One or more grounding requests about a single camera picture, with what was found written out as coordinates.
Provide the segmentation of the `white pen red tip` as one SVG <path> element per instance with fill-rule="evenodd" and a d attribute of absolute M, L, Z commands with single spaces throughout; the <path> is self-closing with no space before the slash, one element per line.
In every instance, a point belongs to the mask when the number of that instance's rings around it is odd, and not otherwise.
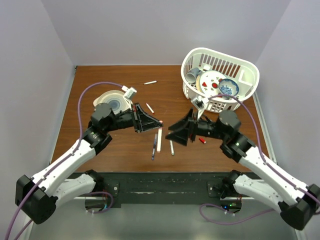
<path fill-rule="evenodd" d="M 146 104 L 147 108 L 150 110 L 150 112 L 151 112 L 152 114 L 155 114 L 155 112 L 154 112 L 154 110 L 151 108 L 151 106 L 150 106 L 148 103 L 145 103 L 145 104 Z"/>

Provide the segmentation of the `blue pen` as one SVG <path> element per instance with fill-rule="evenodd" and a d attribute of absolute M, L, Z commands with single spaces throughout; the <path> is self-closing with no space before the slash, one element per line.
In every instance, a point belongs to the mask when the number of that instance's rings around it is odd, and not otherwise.
<path fill-rule="evenodd" d="M 157 140 L 158 140 L 158 134 L 156 133 L 154 135 L 154 141 L 153 141 L 153 147 L 152 147 L 152 154 L 151 154 L 151 160 L 154 161 L 155 159 L 155 153 L 157 148 Z"/>

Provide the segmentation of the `white pen green tip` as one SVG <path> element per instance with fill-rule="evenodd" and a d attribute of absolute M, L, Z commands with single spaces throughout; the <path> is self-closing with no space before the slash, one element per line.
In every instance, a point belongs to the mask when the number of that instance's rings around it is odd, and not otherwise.
<path fill-rule="evenodd" d="M 174 144 L 172 140 L 169 140 L 169 144 L 170 144 L 170 152 L 171 155 L 174 156 L 175 155 L 175 151 L 174 151 Z"/>

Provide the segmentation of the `red pen cap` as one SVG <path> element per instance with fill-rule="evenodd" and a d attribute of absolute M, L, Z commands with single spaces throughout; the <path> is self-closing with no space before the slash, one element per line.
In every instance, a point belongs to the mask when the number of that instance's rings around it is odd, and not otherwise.
<path fill-rule="evenodd" d="M 199 141 L 201 142 L 201 143 L 203 143 L 203 144 L 206 144 L 206 140 L 204 139 L 204 138 L 199 138 Z"/>

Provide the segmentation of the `white pen pink end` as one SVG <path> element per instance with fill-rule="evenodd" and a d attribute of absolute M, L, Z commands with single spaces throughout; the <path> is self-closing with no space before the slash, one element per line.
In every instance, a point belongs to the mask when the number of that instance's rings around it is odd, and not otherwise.
<path fill-rule="evenodd" d="M 162 133 L 163 133 L 163 128 L 160 127 L 158 129 L 158 132 L 157 132 L 157 146 L 156 146 L 156 151 L 158 153 L 161 152 L 161 147 L 162 147 Z"/>

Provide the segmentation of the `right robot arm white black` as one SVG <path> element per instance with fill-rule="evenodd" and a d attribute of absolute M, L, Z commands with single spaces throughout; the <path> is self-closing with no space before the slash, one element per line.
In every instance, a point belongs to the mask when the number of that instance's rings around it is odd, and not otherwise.
<path fill-rule="evenodd" d="M 241 121 L 232 110 L 224 110 L 216 121 L 197 119 L 193 110 L 171 125 L 165 137 L 186 146 L 196 136 L 221 140 L 223 154 L 250 169 L 264 182 L 234 171 L 223 183 L 223 192 L 230 197 L 237 193 L 254 198 L 276 212 L 292 228 L 302 231 L 320 208 L 320 188 L 293 177 L 267 158 L 261 148 L 239 131 Z"/>

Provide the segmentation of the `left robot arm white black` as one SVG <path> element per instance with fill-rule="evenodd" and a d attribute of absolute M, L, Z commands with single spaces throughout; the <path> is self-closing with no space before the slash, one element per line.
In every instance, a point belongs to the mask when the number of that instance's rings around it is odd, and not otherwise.
<path fill-rule="evenodd" d="M 136 133 L 158 129 L 163 123 L 146 113 L 139 103 L 115 114 L 108 103 L 98 104 L 74 145 L 54 163 L 32 177 L 16 182 L 15 204 L 37 225 L 48 220 L 55 210 L 76 195 L 99 196 L 103 181 L 92 170 L 71 183 L 65 180 L 82 164 L 93 159 L 111 142 L 112 131 L 133 128 Z"/>

